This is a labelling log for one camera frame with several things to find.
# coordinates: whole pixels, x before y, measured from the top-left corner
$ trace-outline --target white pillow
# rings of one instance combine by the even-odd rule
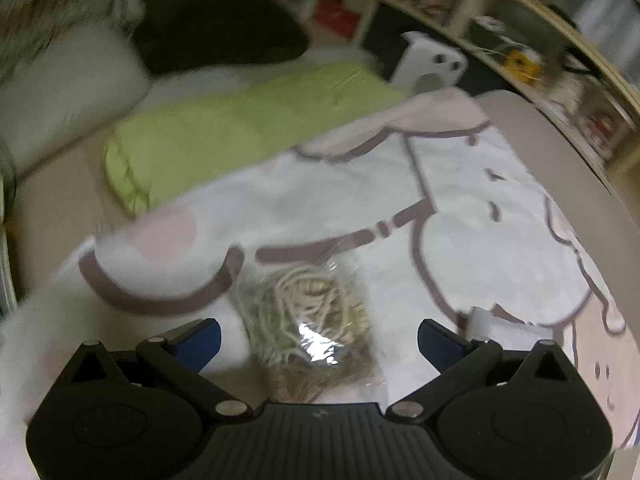
[[[0,137],[18,174],[127,112],[149,84],[137,53],[106,25],[62,34],[0,87]]]

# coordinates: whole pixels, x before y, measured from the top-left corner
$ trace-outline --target white device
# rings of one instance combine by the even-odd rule
[[[393,86],[415,94],[454,86],[465,73],[468,62],[460,50],[415,30],[405,32],[402,37],[409,46],[391,76],[389,82]]]

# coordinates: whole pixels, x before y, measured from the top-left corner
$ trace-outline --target patterned fabric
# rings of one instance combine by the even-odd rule
[[[102,20],[109,4],[110,0],[0,0],[0,82],[68,28]]]

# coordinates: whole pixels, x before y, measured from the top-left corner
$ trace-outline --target ridged black surface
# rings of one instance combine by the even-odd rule
[[[466,479],[428,433],[385,420],[376,404],[267,404],[257,419],[217,428],[176,479]]]

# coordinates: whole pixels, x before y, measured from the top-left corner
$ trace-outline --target silver screw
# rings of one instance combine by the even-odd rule
[[[222,402],[216,404],[216,411],[220,415],[224,416],[242,415],[247,410],[247,408],[248,406],[244,402],[242,402],[242,400],[222,400]]]
[[[418,402],[414,400],[401,400],[400,402],[396,402],[392,407],[391,411],[394,412],[397,416],[404,416],[405,418],[415,418],[420,415],[424,408]]]

